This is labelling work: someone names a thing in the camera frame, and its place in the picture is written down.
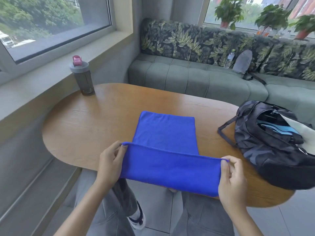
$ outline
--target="white truck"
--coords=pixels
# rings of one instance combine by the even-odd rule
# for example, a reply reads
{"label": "white truck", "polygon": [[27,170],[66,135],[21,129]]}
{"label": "white truck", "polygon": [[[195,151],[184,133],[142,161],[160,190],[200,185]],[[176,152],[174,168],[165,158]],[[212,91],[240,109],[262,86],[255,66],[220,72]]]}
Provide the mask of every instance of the white truck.
{"label": "white truck", "polygon": [[0,31],[0,41],[6,48],[11,48],[14,45],[13,40],[10,36],[7,34],[4,34],[2,31]]}

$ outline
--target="wood grain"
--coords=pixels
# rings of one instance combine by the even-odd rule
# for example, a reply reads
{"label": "wood grain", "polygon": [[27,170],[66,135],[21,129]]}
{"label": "wood grain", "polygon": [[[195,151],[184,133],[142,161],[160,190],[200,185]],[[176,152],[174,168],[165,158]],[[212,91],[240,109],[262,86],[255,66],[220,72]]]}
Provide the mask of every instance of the wood grain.
{"label": "wood grain", "polygon": [[[95,92],[84,97],[77,91],[61,100],[47,116],[43,140],[59,160],[97,170],[99,155],[105,148],[116,140],[132,141],[142,111],[191,116],[195,117],[201,155],[232,155],[243,160],[248,206],[276,206],[294,194],[263,180],[241,152],[218,135],[218,127],[235,116],[237,106],[128,84],[96,85]],[[234,139],[234,126],[233,123],[224,130],[230,139]]]}

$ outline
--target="black backpack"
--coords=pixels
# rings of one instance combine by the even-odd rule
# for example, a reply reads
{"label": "black backpack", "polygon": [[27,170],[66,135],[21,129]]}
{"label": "black backpack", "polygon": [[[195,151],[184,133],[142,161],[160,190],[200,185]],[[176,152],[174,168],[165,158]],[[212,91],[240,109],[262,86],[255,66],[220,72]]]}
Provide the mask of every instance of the black backpack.
{"label": "black backpack", "polygon": [[[297,146],[303,143],[303,138],[294,132],[290,132],[292,135],[281,134],[270,128],[273,126],[260,124],[272,122],[275,126],[289,126],[280,114],[297,121],[295,114],[285,108],[246,101],[234,118],[218,128],[218,133],[230,145],[239,148],[270,184],[290,190],[310,189],[315,186],[315,155]],[[222,133],[222,129],[234,121],[236,143]]]}

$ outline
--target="sofa seat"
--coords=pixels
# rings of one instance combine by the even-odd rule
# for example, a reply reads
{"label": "sofa seat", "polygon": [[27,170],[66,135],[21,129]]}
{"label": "sofa seat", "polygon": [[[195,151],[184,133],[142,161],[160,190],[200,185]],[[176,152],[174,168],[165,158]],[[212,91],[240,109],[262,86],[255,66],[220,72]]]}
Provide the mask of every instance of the sofa seat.
{"label": "sofa seat", "polygon": [[315,127],[315,82],[274,75],[257,74],[265,80],[268,103],[294,112],[301,122]]}
{"label": "sofa seat", "polygon": [[268,92],[256,80],[243,80],[231,69],[141,53],[128,70],[129,83],[241,105],[266,101]]}

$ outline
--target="window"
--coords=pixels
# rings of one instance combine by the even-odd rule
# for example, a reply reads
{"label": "window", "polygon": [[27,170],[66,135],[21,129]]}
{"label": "window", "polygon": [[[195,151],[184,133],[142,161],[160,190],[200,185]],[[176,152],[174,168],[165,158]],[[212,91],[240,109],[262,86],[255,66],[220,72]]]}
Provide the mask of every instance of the window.
{"label": "window", "polygon": [[[215,7],[217,7],[221,1],[222,0],[205,0],[204,5],[208,5],[204,17],[205,25],[220,25],[221,20],[215,20],[214,11]],[[315,0],[244,0],[243,2],[242,9],[244,20],[237,22],[235,25],[237,28],[253,33],[258,30],[258,27],[255,25],[255,20],[258,18],[264,7],[270,4],[283,4],[284,8],[289,10],[293,9],[289,16],[289,22],[292,22],[293,19],[301,15],[315,14]],[[314,33],[311,33],[309,37],[315,38]]]}
{"label": "window", "polygon": [[0,78],[21,75],[114,31],[112,5],[112,0],[0,0]]}

